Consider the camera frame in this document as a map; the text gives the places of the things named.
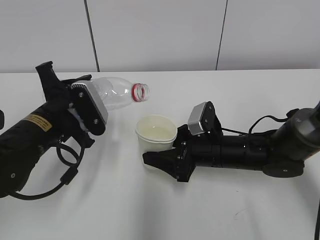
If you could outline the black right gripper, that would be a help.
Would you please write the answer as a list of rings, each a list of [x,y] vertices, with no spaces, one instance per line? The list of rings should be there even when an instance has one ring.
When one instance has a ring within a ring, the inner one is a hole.
[[[196,168],[192,157],[192,148],[195,145],[196,137],[191,135],[188,125],[183,124],[177,128],[173,149],[145,152],[142,154],[143,163],[169,175],[176,175],[178,182],[189,182]]]

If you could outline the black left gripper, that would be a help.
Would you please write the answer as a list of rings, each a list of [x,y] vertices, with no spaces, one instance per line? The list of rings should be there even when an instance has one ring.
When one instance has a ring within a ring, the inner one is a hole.
[[[79,121],[70,112],[73,107],[71,84],[77,79],[59,80],[53,70],[53,62],[47,61],[35,67],[46,100],[45,107],[52,115],[52,120],[61,131],[61,139],[66,142],[70,137],[81,148],[91,148],[95,140],[81,129]]]

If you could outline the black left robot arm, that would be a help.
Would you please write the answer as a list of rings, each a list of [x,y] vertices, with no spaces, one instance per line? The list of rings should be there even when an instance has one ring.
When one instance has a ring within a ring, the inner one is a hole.
[[[95,142],[70,112],[73,105],[70,84],[75,79],[59,80],[52,61],[44,62],[35,69],[46,102],[0,136],[1,198],[11,196],[33,201],[56,193],[77,175],[85,149]],[[59,184],[41,194],[21,194],[33,168],[50,148],[56,148],[58,158],[68,166]]]

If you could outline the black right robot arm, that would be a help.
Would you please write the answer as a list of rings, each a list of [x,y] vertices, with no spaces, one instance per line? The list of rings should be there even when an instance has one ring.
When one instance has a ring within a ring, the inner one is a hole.
[[[240,132],[223,128],[212,102],[196,105],[177,129],[173,148],[148,151],[146,165],[188,182],[196,167],[261,171],[275,178],[304,172],[305,160],[320,150],[320,108],[296,108],[277,118],[280,128]]]

